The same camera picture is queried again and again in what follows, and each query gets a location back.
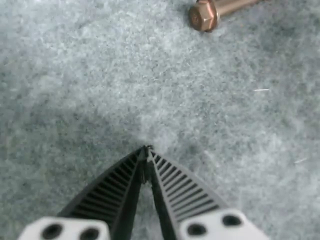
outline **screw hole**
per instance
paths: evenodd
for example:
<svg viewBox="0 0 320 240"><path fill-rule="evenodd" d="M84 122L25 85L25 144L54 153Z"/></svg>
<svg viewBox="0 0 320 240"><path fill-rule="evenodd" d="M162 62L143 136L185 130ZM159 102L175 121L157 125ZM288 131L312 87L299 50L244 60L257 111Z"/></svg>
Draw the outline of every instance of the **screw hole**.
<svg viewBox="0 0 320 240"><path fill-rule="evenodd" d="M190 236L200 236L205 234L207 229L202 224L194 223L188 227L187 231Z"/></svg>
<svg viewBox="0 0 320 240"><path fill-rule="evenodd" d="M43 230L42 237L46 240L55 239L61 234L62 229L61 224L51 224Z"/></svg>
<svg viewBox="0 0 320 240"><path fill-rule="evenodd" d="M234 215L226 215L223 217L222 219L223 224L226 227L230 227L230 226L239 226L242 224L241 220L239 217L234 216Z"/></svg>
<svg viewBox="0 0 320 240"><path fill-rule="evenodd" d="M99 230L96 228L88 228L81 233L80 240L96 240L99 236Z"/></svg>

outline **bolt shank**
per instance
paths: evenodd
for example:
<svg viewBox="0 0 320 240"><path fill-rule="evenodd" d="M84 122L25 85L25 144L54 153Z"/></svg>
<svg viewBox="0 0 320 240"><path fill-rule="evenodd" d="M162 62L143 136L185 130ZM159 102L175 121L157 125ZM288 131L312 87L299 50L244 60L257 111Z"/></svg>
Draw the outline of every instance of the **bolt shank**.
<svg viewBox="0 0 320 240"><path fill-rule="evenodd" d="M216 0L214 5L219 16L222 17L257 2L259 0Z"/></svg>

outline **hex bolt head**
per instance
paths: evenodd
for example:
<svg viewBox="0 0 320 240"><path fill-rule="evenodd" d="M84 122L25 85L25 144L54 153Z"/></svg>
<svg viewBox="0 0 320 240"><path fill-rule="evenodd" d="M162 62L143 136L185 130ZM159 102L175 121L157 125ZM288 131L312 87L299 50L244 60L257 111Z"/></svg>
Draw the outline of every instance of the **hex bolt head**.
<svg viewBox="0 0 320 240"><path fill-rule="evenodd" d="M201 32L211 32L218 23L218 13L211 0L197 0L189 9L191 26Z"/></svg>

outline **gray carpet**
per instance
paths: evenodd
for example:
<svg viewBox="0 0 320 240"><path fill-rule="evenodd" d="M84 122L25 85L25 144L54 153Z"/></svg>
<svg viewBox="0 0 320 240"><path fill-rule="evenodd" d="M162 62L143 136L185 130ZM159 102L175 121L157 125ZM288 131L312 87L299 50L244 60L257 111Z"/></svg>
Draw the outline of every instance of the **gray carpet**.
<svg viewBox="0 0 320 240"><path fill-rule="evenodd" d="M0 239L142 144L275 240L320 239L320 2L0 0ZM145 186L133 240L161 240Z"/></svg>

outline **bolt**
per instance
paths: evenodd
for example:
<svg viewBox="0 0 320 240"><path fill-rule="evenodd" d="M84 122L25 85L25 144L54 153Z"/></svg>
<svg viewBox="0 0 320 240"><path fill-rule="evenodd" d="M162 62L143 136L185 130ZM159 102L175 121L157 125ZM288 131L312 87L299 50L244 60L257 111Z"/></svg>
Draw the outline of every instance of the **bolt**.
<svg viewBox="0 0 320 240"><path fill-rule="evenodd" d="M197 0L189 10L191 26L200 32L212 32L220 17L231 14L259 0Z"/></svg>

